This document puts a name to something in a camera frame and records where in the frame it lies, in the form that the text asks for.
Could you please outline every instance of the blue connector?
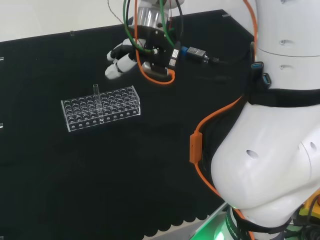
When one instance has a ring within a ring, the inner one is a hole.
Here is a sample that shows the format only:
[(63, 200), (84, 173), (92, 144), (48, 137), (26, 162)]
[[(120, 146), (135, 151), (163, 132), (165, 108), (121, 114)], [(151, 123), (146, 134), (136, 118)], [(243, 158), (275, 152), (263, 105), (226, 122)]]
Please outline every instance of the blue connector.
[(182, 46), (181, 47), (181, 54), (185, 57), (185, 56), (187, 56), (187, 51), (188, 51), (188, 47), (186, 47), (186, 46)]
[(263, 81), (264, 81), (264, 83), (266, 85), (270, 85), (271, 84), (271, 80), (266, 74), (263, 75)]
[(260, 62), (253, 63), (253, 64), (251, 65), (251, 68), (252, 68), (252, 69), (260, 69), (260, 68), (263, 68), (263, 67), (264, 67), (263, 64), (260, 63)]

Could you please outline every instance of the white wall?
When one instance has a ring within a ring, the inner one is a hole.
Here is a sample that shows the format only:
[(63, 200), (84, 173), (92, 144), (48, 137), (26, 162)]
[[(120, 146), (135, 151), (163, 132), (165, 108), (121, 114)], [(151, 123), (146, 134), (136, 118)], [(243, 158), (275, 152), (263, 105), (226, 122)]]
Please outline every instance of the white wall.
[[(249, 0), (256, 9), (255, 0)], [(122, 19), (122, 0), (109, 0)], [(131, 1), (133, 15), (134, 1)], [(184, 14), (224, 9), (251, 33), (250, 14), (243, 0), (185, 0)], [(0, 42), (117, 25), (107, 0), (0, 0)]]

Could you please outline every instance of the black strap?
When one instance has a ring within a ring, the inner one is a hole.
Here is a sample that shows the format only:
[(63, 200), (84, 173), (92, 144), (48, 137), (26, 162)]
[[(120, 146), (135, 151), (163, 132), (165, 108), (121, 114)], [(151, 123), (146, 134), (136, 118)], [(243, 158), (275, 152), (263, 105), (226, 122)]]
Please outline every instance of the black strap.
[(233, 240), (251, 240), (248, 231), (241, 231), (235, 225), (231, 217), (231, 207), (226, 212), (225, 224)]
[(277, 234), (285, 231), (291, 222), (291, 218), (283, 225), (278, 227), (264, 227), (254, 224), (248, 220), (242, 219), (234, 209), (232, 209), (233, 216), (241, 229), (255, 233)]
[(251, 78), (245, 91), (250, 104), (275, 108), (301, 108), (320, 104), (320, 89), (269, 89), (270, 86), (271, 79), (264, 73), (264, 63), (252, 64)]
[(248, 102), (252, 105), (276, 108), (309, 107), (320, 104), (320, 89), (267, 89), (265, 91), (252, 91), (248, 97)]

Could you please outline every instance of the cable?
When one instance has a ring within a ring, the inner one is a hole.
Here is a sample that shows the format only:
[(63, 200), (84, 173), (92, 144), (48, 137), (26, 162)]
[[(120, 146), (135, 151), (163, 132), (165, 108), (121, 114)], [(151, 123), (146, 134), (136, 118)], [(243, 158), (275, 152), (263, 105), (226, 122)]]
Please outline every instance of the cable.
[(184, 36), (184, 15), (182, 13), (182, 9), (181, 9), (181, 5), (180, 5), (180, 2), (179, 0), (175, 0), (176, 2), (176, 5), (178, 6), (178, 9), (179, 9), (179, 13), (180, 13), (180, 18), (181, 18), (181, 32), (180, 32), (180, 38), (179, 38), (179, 41), (181, 42), (183, 36)]
[(170, 3), (170, 25), (169, 25), (169, 31), (170, 31), (172, 28), (172, 22), (173, 22), (171, 0), (169, 0), (169, 3)]
[(241, 237), (240, 237), (240, 227), (239, 227), (239, 224), (238, 224), (238, 221), (237, 220), (235, 220), (236, 221), (236, 228), (237, 228), (237, 240), (241, 240)]
[(126, 34), (129, 37), (129, 39), (130, 39), (131, 44), (135, 47), (135, 49), (137, 51), (141, 51), (141, 52), (144, 52), (146, 54), (154, 54), (153, 49), (150, 50), (150, 49), (145, 49), (145, 48), (141, 47), (139, 44), (137, 44), (138, 39), (134, 40), (133, 37), (131, 36), (130, 31), (129, 31), (129, 27), (127, 25), (127, 20), (126, 20), (126, 6), (127, 6), (126, 3), (127, 3), (127, 0), (124, 0), (123, 1), (123, 9), (122, 9), (123, 13), (122, 13), (122, 15), (123, 15), (124, 29), (125, 29)]
[(213, 64), (226, 64), (226, 65), (234, 65), (239, 63), (240, 61), (242, 61), (243, 59), (246, 58), (246, 56), (250, 53), (250, 49), (246, 50), (244, 54), (242, 54), (240, 57), (233, 59), (232, 61), (221, 61), (219, 59), (219, 61), (212, 61)]
[[(129, 26), (129, 8), (130, 8), (130, 1), (131, 0), (127, 0), (128, 4), (126, 5), (126, 14), (125, 14), (125, 23), (127, 26)], [(141, 41), (138, 39), (138, 42), (140, 43), (141, 46), (143, 46), (143, 49), (145, 49), (145, 46), (141, 43)]]
[(257, 24), (257, 19), (256, 19), (256, 15), (254, 10), (252, 9), (250, 3), (248, 2), (248, 0), (243, 0), (244, 4), (246, 5), (246, 7), (248, 8), (250, 15), (251, 15), (251, 19), (252, 19), (252, 23), (253, 23), (253, 31), (254, 31), (254, 56), (256, 56), (256, 52), (257, 52), (257, 43), (258, 43), (258, 24)]
[(166, 25), (166, 21), (165, 21), (165, 12), (164, 12), (164, 0), (159, 0), (159, 4), (160, 4), (162, 27), (163, 27), (164, 34), (165, 34), (168, 42), (171, 44), (171, 46), (174, 47), (175, 44), (172, 42), (172, 40), (168, 34), (168, 31), (167, 31), (167, 25)]
[[(199, 132), (200, 132), (200, 129), (202, 128), (202, 126), (203, 126), (208, 120), (210, 120), (210, 119), (218, 116), (219, 114), (222, 114), (222, 113), (224, 113), (225, 111), (231, 109), (236, 103), (238, 103), (238, 102), (240, 101), (241, 98), (242, 98), (242, 96), (239, 97), (236, 101), (232, 102), (231, 104), (229, 104), (229, 105), (227, 105), (227, 106), (225, 106), (225, 107), (223, 107), (223, 108), (215, 111), (214, 113), (210, 114), (209, 116), (207, 116), (205, 119), (203, 119), (203, 120), (198, 124), (198, 126), (196, 127), (196, 130), (195, 130), (194, 132), (195, 132), (195, 133), (199, 133)], [(215, 188), (207, 181), (207, 179), (205, 178), (205, 176), (204, 176), (204, 175), (202, 174), (202, 172), (200, 171), (198, 162), (196, 162), (196, 163), (194, 164), (194, 166), (195, 166), (196, 172), (198, 173), (198, 175), (199, 175), (199, 177), (202, 179), (202, 181), (204, 181), (204, 183), (205, 183), (218, 197), (221, 198), (221, 195), (220, 195), (220, 193), (217, 191), (217, 189), (215, 189)], [(244, 220), (246, 219), (245, 216), (239, 211), (239, 209), (234, 209), (234, 210), (235, 210), (235, 212), (239, 215), (240, 218), (242, 218), (242, 219), (244, 219)], [(253, 234), (251, 231), (249, 231), (249, 235), (250, 235), (251, 240), (255, 240), (254, 234)]]
[[(138, 0), (134, 1), (134, 37), (135, 37), (135, 40), (137, 41), (138, 40)], [(174, 82), (174, 80), (176, 78), (176, 73), (175, 73), (175, 71), (173, 71), (171, 69), (168, 69), (168, 73), (169, 73), (169, 75), (171, 75), (171, 80), (170, 81), (162, 82), (162, 81), (154, 80), (151, 77), (149, 77), (145, 73), (144, 69), (142, 68), (142, 65), (141, 65), (141, 62), (140, 62), (139, 51), (137, 49), (135, 50), (135, 53), (136, 53), (136, 61), (138, 62), (138, 67), (140, 69), (140, 72), (142, 73), (142, 75), (146, 79), (148, 79), (149, 81), (151, 81), (151, 82), (153, 82), (155, 84), (159, 84), (159, 85), (169, 85), (169, 84)]]
[(314, 210), (314, 207), (315, 207), (315, 204), (318, 200), (318, 198), (320, 197), (320, 194), (315, 196), (315, 198), (312, 200), (311, 202), (311, 205), (310, 205), (310, 208), (309, 208), (309, 212), (308, 212), (308, 215), (306, 217), (306, 222), (307, 224), (310, 224), (310, 219), (311, 219), (311, 216), (312, 216), (312, 211)]
[(320, 228), (319, 227), (307, 227), (301, 233), (302, 240), (320, 240)]
[(109, 0), (107, 1), (107, 3), (108, 3), (109, 10), (113, 14), (113, 16), (115, 16), (115, 18), (118, 19), (119, 22), (123, 24), (123, 22), (120, 20), (120, 18), (118, 18), (117, 15), (111, 10), (110, 4), (109, 4)]
[(234, 101), (233, 103), (230, 103), (229, 105), (227, 105), (227, 106), (225, 106), (225, 107), (223, 107), (223, 108), (215, 111), (214, 113), (211, 113), (209, 116), (207, 116), (206, 118), (204, 118), (204, 119), (198, 124), (198, 126), (196, 127), (195, 132), (200, 132), (201, 127), (202, 127), (208, 120), (210, 120), (210, 119), (218, 116), (219, 114), (222, 114), (223, 112), (231, 109), (237, 102), (240, 101), (241, 98), (242, 98), (242, 96), (239, 97), (239, 98), (238, 98), (236, 101)]

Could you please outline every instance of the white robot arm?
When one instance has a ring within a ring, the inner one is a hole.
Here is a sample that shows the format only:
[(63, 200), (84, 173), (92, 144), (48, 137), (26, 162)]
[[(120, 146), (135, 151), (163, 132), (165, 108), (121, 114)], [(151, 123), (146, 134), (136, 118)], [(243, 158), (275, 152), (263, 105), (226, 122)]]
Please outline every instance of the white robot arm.
[[(182, 5), (185, 0), (178, 0)], [(163, 0), (165, 22), (169, 17), (169, 10), (178, 7), (176, 0)], [(163, 31), (159, 0), (141, 0), (138, 7), (138, 26), (151, 27)], [(138, 44), (143, 47), (145, 39), (139, 39)], [(107, 54), (107, 60), (112, 62), (106, 71), (105, 76), (112, 80), (130, 71), (136, 64), (136, 55), (129, 39), (116, 46)]]
[[(297, 97), (320, 92), (320, 1), (256, 3), (256, 58), (264, 62), (271, 89), (289, 90)], [(320, 188), (320, 105), (299, 104), (246, 103), (212, 158), (211, 176), (221, 197), (262, 227), (284, 225)], [(234, 239), (226, 224), (222, 231), (224, 239)], [(258, 240), (277, 236), (254, 232)]]

